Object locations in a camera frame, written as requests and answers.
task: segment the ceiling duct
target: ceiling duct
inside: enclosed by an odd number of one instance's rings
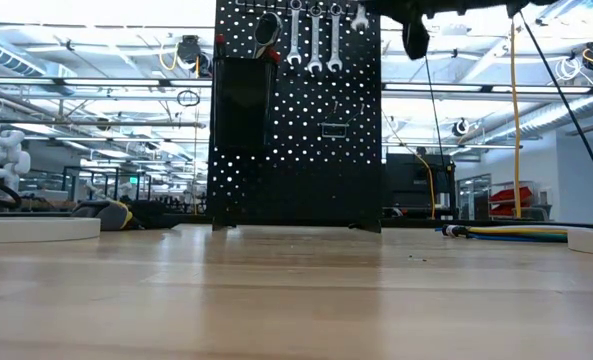
[[[569,106],[578,120],[593,116],[593,96],[576,99],[569,102]],[[479,136],[470,141],[470,143],[489,143],[499,140],[505,140],[507,136],[515,134],[514,116],[508,117],[507,123],[484,136]],[[561,103],[550,104],[540,109],[523,115],[520,118],[521,136],[530,136],[541,134],[545,131],[556,129],[572,122],[571,116],[565,105]]]
[[[67,77],[72,77],[72,75],[75,76],[75,73],[65,68],[63,65],[33,58],[28,53],[2,39],[0,39],[0,65],[19,75],[28,77],[61,77],[64,76],[64,73],[66,73]],[[41,87],[47,91],[58,92],[62,95],[71,95],[74,93],[71,88],[66,86]]]

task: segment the black pegboard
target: black pegboard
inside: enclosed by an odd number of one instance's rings
[[[369,28],[351,29],[355,5],[338,3],[343,70],[326,67],[331,53],[331,18],[320,21],[319,52],[324,71],[306,69],[311,52],[311,18],[301,12],[299,50],[303,64],[285,60],[290,49],[291,12],[286,0],[218,0],[216,34],[225,35],[227,55],[251,57],[254,30],[265,11],[277,13],[283,30],[275,49],[281,55],[271,106],[269,144],[262,153],[225,150],[210,144],[208,212],[215,218],[376,221],[381,215],[380,20],[368,14]],[[303,1],[303,8],[314,2]],[[336,106],[336,113],[326,117]],[[320,123],[346,123],[346,138],[324,138]]]

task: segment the ceiling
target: ceiling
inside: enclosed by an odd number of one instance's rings
[[[556,18],[546,19],[547,26],[536,25],[546,7],[529,5],[525,16],[534,29],[550,64],[555,67],[572,51],[577,53],[593,41],[593,7],[576,1],[579,6]],[[187,69],[167,70],[175,44],[183,35],[198,35],[201,47],[212,53],[214,38],[215,0],[179,1],[158,0],[136,5],[133,1],[70,1],[34,0],[18,2],[0,0],[0,39],[12,44],[29,56],[62,64],[78,77],[108,78],[169,78],[193,77]],[[455,13],[438,14],[425,19],[431,33],[428,66],[431,81],[447,84],[509,84],[510,20],[504,7],[470,10],[464,16]],[[381,22],[382,81],[428,81],[425,61],[407,58],[401,39],[401,26],[383,18]],[[66,43],[76,50],[69,51]],[[545,67],[525,31],[517,35],[517,81],[522,85],[549,85]],[[583,85],[593,72],[585,70],[586,77],[577,75],[566,80],[568,85]],[[0,66],[0,76],[17,76]],[[0,87],[0,91],[22,97],[49,112],[58,112],[62,96],[39,88],[18,89]],[[104,98],[111,91],[116,99]],[[65,100],[63,105],[71,111],[72,121],[104,116],[115,121],[199,122],[203,128],[182,127],[114,127],[109,134],[90,127],[79,127],[86,135],[108,137],[154,137],[199,139],[201,142],[182,143],[170,150],[171,158],[184,154],[197,162],[207,160],[210,90],[197,89],[202,101],[196,107],[184,108],[175,101],[178,90],[160,92],[153,88],[78,88],[77,100]],[[450,134],[452,124],[467,119],[478,127],[495,127],[513,114],[511,98],[479,99],[439,96],[436,115],[442,139],[455,141]],[[519,109],[529,111],[546,102],[522,97]],[[403,139],[415,142],[436,142],[438,139],[434,108],[429,98],[406,94],[383,94],[384,114],[393,117],[393,129]],[[383,140],[395,141],[388,126],[383,126]]]

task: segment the workshop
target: workshop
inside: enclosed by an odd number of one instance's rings
[[[593,359],[593,0],[0,0],[0,359],[90,358]]]

